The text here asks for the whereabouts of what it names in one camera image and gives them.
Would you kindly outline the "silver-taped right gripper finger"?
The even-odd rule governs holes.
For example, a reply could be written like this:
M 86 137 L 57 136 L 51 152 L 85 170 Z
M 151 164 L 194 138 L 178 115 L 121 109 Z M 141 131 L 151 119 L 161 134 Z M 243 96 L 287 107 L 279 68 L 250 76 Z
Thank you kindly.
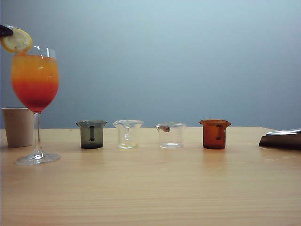
M 268 132 L 267 136 L 295 135 L 295 134 L 300 134 L 300 133 L 301 133 L 301 129 L 289 129 L 289 130 L 279 130 L 279 131 Z

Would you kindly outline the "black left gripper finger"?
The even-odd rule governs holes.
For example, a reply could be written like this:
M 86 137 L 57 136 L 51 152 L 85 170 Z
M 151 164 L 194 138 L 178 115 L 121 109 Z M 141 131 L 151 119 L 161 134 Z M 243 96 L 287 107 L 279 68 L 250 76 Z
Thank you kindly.
M 13 31 L 5 26 L 0 26 L 0 37 L 12 36 Z

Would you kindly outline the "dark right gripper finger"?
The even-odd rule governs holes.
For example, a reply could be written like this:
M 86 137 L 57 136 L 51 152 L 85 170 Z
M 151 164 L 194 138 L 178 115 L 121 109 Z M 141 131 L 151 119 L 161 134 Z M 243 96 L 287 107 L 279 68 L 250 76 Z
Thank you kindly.
M 300 133 L 267 133 L 261 137 L 259 146 L 300 150 L 301 134 Z

